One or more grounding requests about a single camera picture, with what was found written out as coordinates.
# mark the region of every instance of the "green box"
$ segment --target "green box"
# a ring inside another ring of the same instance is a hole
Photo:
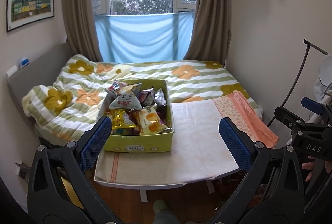
[[[130,153],[155,153],[155,152],[168,152],[172,148],[172,138],[174,134],[174,119],[171,105],[171,98],[169,95],[167,81],[165,80],[153,80],[153,79],[142,79],[142,80],[121,80],[128,84],[142,83],[141,90],[149,89],[154,87],[155,90],[162,89],[166,102],[166,126],[171,129],[165,130],[160,134],[146,135],[146,136],[119,136],[110,135],[107,142],[104,145],[105,151],[113,152],[130,152]],[[100,108],[97,121],[102,117],[113,99],[107,96]]]

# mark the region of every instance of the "painting of houses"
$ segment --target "painting of houses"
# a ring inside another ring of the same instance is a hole
[[[7,1],[7,31],[53,16],[53,0]]]

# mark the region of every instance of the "bed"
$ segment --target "bed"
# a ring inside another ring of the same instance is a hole
[[[172,103],[212,99],[238,90],[261,117],[258,105],[220,63],[95,63],[73,55],[68,43],[54,47],[17,72],[8,80],[8,87],[41,143],[52,147],[76,141],[92,128],[106,97],[104,88],[114,79],[146,78],[167,80]]]

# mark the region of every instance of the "wall outlet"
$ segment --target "wall outlet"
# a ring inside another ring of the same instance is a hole
[[[31,167],[25,165],[23,162],[16,163],[15,164],[19,167],[19,170],[17,172],[17,175],[21,177],[25,182],[29,182]]]

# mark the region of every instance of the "striped duvet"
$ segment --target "striped duvet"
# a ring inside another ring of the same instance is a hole
[[[114,79],[163,79],[168,81],[171,101],[189,102],[242,92],[258,116],[252,98],[220,63],[211,61],[162,61],[153,63],[95,63],[73,56],[53,86],[35,86],[22,99],[26,116],[51,134],[77,141],[90,130]]]

